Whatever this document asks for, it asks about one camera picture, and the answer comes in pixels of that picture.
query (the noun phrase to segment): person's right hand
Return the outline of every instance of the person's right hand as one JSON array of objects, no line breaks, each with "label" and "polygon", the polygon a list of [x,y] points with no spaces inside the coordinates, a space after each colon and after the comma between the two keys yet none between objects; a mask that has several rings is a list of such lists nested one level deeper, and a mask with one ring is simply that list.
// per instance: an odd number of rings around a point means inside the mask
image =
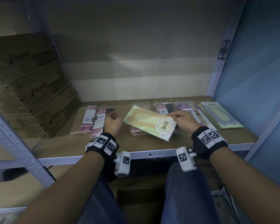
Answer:
[{"label": "person's right hand", "polygon": [[201,127],[189,111],[175,111],[167,114],[167,116],[171,116],[173,120],[177,122],[177,125],[185,131],[189,137],[191,137],[194,131]]}]

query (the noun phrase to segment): cardboard box under shelf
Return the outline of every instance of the cardboard box under shelf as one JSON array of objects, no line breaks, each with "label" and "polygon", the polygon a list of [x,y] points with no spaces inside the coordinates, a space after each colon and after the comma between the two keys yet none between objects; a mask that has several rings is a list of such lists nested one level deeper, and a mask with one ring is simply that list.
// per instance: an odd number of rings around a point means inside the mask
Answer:
[{"label": "cardboard box under shelf", "polygon": [[0,37],[0,84],[12,84],[58,63],[43,33]]},{"label": "cardboard box under shelf", "polygon": [[12,117],[10,121],[23,137],[51,138],[78,107],[75,91],[68,87],[33,116]]},{"label": "cardboard box under shelf", "polygon": [[5,117],[31,116],[69,84],[60,64],[54,64],[11,85],[0,85],[0,112]]}]

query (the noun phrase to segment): blue wall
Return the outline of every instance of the blue wall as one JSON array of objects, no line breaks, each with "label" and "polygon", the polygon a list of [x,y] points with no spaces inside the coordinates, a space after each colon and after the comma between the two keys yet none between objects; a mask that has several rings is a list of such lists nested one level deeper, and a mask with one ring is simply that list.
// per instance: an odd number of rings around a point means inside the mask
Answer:
[{"label": "blue wall", "polygon": [[[280,0],[247,0],[214,98],[258,136],[280,110]],[[280,185],[280,123],[250,163]]]}]

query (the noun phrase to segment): forearm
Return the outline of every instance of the forearm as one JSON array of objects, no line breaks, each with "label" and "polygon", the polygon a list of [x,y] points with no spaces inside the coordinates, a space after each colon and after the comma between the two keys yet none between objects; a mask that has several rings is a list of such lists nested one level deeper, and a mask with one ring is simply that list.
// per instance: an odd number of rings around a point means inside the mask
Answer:
[{"label": "forearm", "polygon": [[210,162],[227,190],[254,223],[280,223],[280,186],[227,147]]},{"label": "forearm", "polygon": [[63,177],[47,188],[15,224],[76,223],[104,165],[96,152],[86,153]]}]

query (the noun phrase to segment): barcode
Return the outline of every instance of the barcode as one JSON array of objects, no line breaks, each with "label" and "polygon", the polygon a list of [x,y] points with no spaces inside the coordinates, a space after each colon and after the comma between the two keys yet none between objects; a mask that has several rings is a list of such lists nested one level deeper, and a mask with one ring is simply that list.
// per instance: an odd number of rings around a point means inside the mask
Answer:
[{"label": "barcode", "polygon": [[53,50],[35,54],[32,57],[38,67],[44,64],[51,63],[52,61],[57,59]]},{"label": "barcode", "polygon": [[69,105],[67,105],[65,109],[63,109],[65,116],[68,116],[75,109],[77,105],[78,105],[78,100],[75,98],[72,102],[69,103]]},{"label": "barcode", "polygon": [[64,76],[61,78],[55,80],[49,85],[50,90],[52,93],[55,93],[57,90],[59,90],[61,87],[63,87],[67,83],[66,79]]}]

